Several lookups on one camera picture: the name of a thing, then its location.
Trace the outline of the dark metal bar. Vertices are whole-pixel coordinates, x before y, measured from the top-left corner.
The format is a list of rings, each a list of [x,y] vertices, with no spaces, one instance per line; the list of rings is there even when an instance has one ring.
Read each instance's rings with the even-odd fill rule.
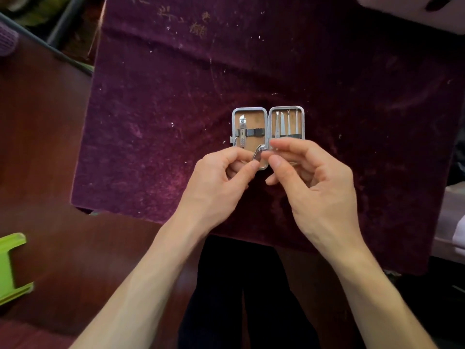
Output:
[[[9,17],[4,15],[3,13],[0,12],[0,21],[3,22],[6,26],[11,28],[12,30],[16,31],[18,34],[25,36],[27,39],[32,40],[33,42],[37,43],[39,46],[41,46],[44,49],[47,49],[49,52],[54,54],[55,58],[60,59],[63,62],[66,62],[70,64],[71,66],[75,67],[76,69],[80,70],[84,74],[87,74],[89,76],[93,75],[93,66],[89,66],[87,64],[78,62],[64,53],[60,52],[59,50],[55,49],[54,47],[48,45],[44,40],[40,39],[39,37],[35,36],[32,34],[29,30],[26,28],[22,27],[21,25],[17,24],[13,20],[11,20]]]

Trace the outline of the silver manicure kit case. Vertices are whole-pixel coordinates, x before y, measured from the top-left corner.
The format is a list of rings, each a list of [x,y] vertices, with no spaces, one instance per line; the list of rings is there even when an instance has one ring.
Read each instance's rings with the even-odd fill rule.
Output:
[[[304,108],[298,105],[289,106],[274,106],[271,109],[264,107],[239,107],[233,110],[231,118],[232,134],[230,143],[232,146],[240,147],[239,137],[239,120],[242,114],[245,115],[247,123],[247,139],[245,150],[254,154],[259,145],[265,144],[268,151],[271,149],[269,140],[275,138],[275,113],[276,111],[283,112],[286,121],[287,132],[287,110],[290,109],[291,116],[291,135],[286,137],[305,139],[305,111]],[[299,134],[295,135],[295,109],[299,110]],[[262,159],[259,170],[265,170],[268,167],[268,162]]]

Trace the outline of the white box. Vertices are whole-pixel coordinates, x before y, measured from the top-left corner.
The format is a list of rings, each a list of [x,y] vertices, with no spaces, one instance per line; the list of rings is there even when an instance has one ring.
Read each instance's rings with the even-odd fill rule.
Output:
[[[357,0],[363,7],[465,35],[465,0]]]

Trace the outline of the person's right hand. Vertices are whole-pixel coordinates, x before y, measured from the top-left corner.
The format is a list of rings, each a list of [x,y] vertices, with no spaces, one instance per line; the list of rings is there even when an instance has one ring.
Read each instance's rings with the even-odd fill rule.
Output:
[[[292,165],[301,164],[309,173],[308,194],[288,202],[297,226],[311,243],[315,234],[324,231],[349,234],[359,230],[361,234],[350,167],[311,140],[271,139],[270,146],[272,150],[264,152],[267,160],[277,154]]]

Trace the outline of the person's left forearm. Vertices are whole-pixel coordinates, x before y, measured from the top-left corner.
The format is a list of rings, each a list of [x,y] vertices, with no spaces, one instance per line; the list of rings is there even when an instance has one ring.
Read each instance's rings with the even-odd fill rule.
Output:
[[[149,349],[177,277],[211,229],[171,217],[69,349]]]

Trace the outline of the green plastic stool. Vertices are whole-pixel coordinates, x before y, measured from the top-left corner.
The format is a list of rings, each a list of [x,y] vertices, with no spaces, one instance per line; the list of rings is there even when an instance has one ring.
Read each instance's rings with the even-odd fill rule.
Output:
[[[9,252],[26,244],[26,236],[23,233],[14,233],[0,238],[0,306],[13,301],[34,289],[34,283],[28,283],[21,287],[15,286],[14,274]]]

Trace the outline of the person's right forearm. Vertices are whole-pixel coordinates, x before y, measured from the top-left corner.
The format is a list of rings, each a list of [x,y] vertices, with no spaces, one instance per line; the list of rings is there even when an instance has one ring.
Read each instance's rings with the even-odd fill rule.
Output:
[[[324,231],[315,234],[312,243],[334,269],[366,349],[438,349],[359,230]]]

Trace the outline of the person's dark trousers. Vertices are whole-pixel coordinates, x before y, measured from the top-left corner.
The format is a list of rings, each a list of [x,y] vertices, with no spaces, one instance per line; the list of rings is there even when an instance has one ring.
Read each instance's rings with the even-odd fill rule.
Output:
[[[241,349],[243,309],[251,349],[321,348],[276,249],[209,235],[178,349]]]

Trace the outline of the purple velvet cloth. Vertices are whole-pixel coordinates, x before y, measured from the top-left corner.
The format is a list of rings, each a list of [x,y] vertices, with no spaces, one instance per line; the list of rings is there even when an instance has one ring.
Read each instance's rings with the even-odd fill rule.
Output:
[[[71,202],[164,223],[234,109],[299,105],[378,262],[420,275],[464,95],[465,36],[356,0],[107,0]]]

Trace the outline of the person's left hand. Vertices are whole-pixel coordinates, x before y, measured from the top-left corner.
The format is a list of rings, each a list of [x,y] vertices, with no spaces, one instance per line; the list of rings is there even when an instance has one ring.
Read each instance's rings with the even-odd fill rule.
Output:
[[[195,164],[173,218],[183,222],[196,238],[206,236],[232,214],[246,191],[229,185],[226,169],[235,161],[252,159],[252,152],[239,147],[205,155]]]

